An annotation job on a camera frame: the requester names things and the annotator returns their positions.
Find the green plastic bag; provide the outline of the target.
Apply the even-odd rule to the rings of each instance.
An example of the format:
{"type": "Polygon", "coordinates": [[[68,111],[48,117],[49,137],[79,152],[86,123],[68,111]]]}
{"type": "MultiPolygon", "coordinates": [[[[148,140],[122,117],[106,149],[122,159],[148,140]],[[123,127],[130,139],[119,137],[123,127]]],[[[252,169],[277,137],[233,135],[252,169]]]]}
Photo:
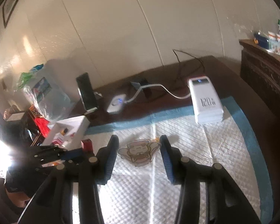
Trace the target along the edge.
{"type": "Polygon", "coordinates": [[[38,72],[39,70],[41,70],[43,68],[43,66],[44,66],[44,64],[39,64],[39,65],[32,67],[29,70],[29,72],[22,72],[16,83],[16,88],[22,89],[28,83],[28,81],[34,77],[36,72],[38,72]]]}

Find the red small cylinder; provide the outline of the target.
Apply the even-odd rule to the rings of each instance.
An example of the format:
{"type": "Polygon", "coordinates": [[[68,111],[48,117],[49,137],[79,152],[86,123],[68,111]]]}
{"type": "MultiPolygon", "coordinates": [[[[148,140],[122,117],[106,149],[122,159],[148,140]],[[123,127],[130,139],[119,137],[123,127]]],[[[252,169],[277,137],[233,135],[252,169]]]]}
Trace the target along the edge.
{"type": "Polygon", "coordinates": [[[85,139],[81,141],[83,152],[85,153],[93,153],[93,145],[90,139],[85,139]]]}

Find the white quilted blue-edged mat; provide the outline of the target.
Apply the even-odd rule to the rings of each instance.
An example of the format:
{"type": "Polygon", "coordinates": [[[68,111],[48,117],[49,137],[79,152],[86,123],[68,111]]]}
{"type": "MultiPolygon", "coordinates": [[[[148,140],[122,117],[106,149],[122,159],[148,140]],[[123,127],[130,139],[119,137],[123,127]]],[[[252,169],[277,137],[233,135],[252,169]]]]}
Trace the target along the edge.
{"type": "MultiPolygon", "coordinates": [[[[236,103],[235,99],[233,97],[228,97],[222,99],[221,102],[227,107],[228,112],[231,114],[244,138],[244,143],[246,145],[246,149],[248,150],[259,187],[260,221],[262,223],[269,223],[273,215],[274,202],[270,176],[262,151],[248,119],[236,103]]],[[[157,122],[164,120],[177,119],[179,117],[193,114],[194,112],[192,106],[180,107],[153,113],[149,116],[133,121],[113,122],[105,125],[90,126],[86,129],[85,134],[95,135],[98,133],[113,132],[126,128],[130,129],[137,126],[156,124],[157,122]]],[[[173,184],[182,183],[186,176],[186,167],[181,162],[182,154],[180,151],[176,147],[169,145],[169,138],[165,138],[165,146],[161,147],[161,153],[165,158],[163,162],[169,181],[173,184]]]]}

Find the dark wooden sideboard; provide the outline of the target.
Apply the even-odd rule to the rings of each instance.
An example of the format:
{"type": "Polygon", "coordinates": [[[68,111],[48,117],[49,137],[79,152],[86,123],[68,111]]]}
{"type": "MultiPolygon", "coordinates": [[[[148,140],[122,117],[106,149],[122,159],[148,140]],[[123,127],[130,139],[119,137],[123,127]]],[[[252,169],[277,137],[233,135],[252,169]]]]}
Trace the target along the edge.
{"type": "Polygon", "coordinates": [[[241,39],[241,78],[259,95],[280,120],[280,56],[241,39]]]}

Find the red wooden chair cushion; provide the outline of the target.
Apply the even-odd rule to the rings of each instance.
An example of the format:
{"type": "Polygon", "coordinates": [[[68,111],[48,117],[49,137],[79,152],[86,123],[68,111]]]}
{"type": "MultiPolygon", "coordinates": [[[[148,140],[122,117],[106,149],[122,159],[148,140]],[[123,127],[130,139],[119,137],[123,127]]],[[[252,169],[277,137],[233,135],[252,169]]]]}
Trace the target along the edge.
{"type": "Polygon", "coordinates": [[[34,119],[34,123],[38,126],[41,135],[46,138],[49,135],[50,129],[48,127],[49,121],[45,118],[39,117],[34,119]]]}

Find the white power bank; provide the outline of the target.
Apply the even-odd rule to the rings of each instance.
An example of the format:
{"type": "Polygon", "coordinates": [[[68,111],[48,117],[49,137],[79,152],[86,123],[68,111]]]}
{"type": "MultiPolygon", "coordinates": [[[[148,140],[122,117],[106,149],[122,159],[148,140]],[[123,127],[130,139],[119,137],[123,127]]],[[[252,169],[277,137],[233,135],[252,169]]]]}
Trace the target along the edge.
{"type": "Polygon", "coordinates": [[[210,79],[207,76],[190,78],[188,85],[195,122],[200,125],[221,122],[223,106],[210,79]]]}

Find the white cardboard tray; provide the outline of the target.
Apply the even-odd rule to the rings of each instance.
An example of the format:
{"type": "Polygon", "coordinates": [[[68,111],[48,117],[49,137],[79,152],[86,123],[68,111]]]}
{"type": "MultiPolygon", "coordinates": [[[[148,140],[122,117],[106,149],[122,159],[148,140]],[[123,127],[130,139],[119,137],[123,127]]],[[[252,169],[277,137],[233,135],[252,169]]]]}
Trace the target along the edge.
{"type": "Polygon", "coordinates": [[[89,125],[89,120],[83,115],[57,121],[42,145],[57,145],[67,150],[81,148],[81,141],[89,125]]]}

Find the cartoon character sticker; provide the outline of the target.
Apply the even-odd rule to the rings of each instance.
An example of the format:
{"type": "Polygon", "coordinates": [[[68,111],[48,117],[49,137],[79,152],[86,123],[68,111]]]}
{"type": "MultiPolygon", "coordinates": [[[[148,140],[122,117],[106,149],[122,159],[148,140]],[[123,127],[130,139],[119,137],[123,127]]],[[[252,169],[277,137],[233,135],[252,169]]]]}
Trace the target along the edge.
{"type": "Polygon", "coordinates": [[[158,140],[140,139],[118,150],[119,156],[135,167],[146,166],[153,161],[161,144],[158,140]]]}

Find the black upright phone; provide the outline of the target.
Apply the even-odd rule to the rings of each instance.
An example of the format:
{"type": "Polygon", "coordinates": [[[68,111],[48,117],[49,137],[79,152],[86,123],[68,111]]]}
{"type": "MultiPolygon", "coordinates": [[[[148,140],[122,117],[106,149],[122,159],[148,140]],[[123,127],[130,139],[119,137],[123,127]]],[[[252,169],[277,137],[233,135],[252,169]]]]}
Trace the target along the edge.
{"type": "Polygon", "coordinates": [[[85,109],[85,113],[92,113],[98,109],[97,100],[92,89],[90,78],[87,72],[76,78],[81,102],[85,109]]]}

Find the white round wireless charger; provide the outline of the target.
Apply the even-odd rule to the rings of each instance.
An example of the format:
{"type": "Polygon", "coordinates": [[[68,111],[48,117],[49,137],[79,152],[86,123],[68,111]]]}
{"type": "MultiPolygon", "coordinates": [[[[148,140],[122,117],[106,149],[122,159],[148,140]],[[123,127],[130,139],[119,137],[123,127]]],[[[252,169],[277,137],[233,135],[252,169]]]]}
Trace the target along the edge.
{"type": "Polygon", "coordinates": [[[109,114],[117,114],[119,113],[125,104],[126,94],[116,95],[112,98],[109,106],[107,107],[107,112],[109,114]]]}

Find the blue water jug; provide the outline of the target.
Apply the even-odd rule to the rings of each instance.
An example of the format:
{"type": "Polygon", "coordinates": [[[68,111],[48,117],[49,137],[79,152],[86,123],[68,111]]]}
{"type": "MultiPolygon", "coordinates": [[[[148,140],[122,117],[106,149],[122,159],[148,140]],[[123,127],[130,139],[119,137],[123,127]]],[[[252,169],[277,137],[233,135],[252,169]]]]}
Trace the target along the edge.
{"type": "Polygon", "coordinates": [[[57,85],[46,68],[42,68],[21,89],[26,99],[48,121],[56,122],[66,117],[73,103],[57,85]]]}

